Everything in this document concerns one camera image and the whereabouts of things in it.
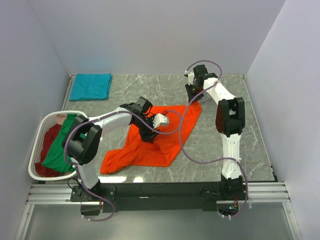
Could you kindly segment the orange t-shirt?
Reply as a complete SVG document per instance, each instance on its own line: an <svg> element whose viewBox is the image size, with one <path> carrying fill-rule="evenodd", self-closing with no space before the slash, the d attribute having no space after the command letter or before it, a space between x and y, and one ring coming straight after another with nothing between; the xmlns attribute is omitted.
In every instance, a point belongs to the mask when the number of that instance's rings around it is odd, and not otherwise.
<svg viewBox="0 0 320 240"><path fill-rule="evenodd" d="M165 111L175 111L182 116L186 107L186 105L153 106L151 112L159 114ZM200 103L194 102L189 107L181 130L183 145L196 126L201 113L202 107ZM169 118L169 125L160 127L160 132L172 132L180 125L180 119L176 113L168 112L167 116ZM152 143L142 142L138 128L131 125L124 147L110 150L106 153L100 167L100 173L107 175L129 166L169 167L180 151L181 145L178 132L170 135L159 134Z"/></svg>

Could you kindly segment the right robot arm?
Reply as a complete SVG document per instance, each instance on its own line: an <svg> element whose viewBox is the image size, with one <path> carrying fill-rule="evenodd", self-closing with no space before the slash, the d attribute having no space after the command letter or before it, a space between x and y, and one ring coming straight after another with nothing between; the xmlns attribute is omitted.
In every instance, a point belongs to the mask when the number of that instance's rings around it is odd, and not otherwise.
<svg viewBox="0 0 320 240"><path fill-rule="evenodd" d="M204 92L217 104L215 127L222 139L223 167L219 193L226 200L232 199L245 190L240 163L240 141L245 128L245 101L230 93L215 73L209 73L204 64L197 65L193 71L188 69L185 85L188 100L199 101Z"/></svg>

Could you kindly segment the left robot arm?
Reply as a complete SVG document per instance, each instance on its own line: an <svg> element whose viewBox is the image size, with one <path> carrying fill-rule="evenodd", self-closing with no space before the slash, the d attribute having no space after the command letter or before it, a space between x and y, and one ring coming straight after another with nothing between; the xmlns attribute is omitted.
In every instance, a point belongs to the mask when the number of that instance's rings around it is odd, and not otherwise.
<svg viewBox="0 0 320 240"><path fill-rule="evenodd" d="M97 154L102 135L134 125L143 142L153 142L160 133L158 128L168 124L169 120L161 113L149 113L152 107L152 103L141 96L136 102L124 103L106 114L75 118L62 142L63 157L75 168L83 187L82 195L88 201L94 201L100 195L101 182L91 161Z"/></svg>

